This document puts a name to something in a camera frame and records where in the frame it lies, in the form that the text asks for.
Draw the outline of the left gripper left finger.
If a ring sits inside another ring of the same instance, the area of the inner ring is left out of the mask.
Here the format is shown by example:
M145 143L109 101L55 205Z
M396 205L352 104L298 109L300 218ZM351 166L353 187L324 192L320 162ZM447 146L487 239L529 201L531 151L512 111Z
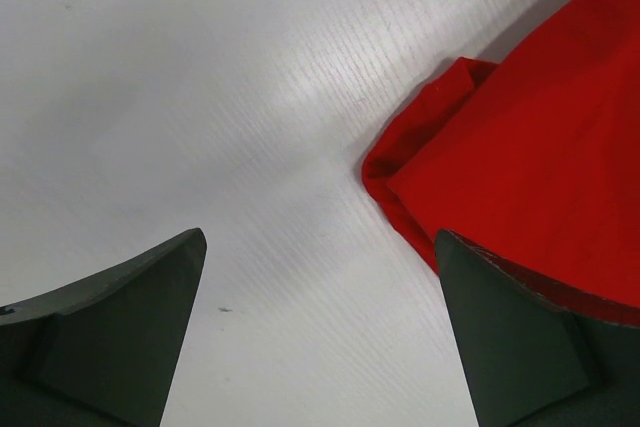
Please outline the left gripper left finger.
M4 426L158 426L205 263L201 229L1 309Z

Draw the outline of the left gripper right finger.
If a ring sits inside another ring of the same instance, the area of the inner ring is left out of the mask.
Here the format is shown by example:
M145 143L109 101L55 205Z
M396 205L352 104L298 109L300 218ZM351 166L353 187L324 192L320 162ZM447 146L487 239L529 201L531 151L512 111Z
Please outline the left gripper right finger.
M636 426L639 310L450 230L436 260L481 426Z

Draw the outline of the red t shirt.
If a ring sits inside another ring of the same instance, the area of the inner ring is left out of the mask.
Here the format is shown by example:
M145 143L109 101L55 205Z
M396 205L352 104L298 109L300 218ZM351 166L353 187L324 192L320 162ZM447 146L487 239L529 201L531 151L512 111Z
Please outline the red t shirt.
M570 0L502 61L461 57L361 178L434 270L455 232L562 307L639 322L639 0Z

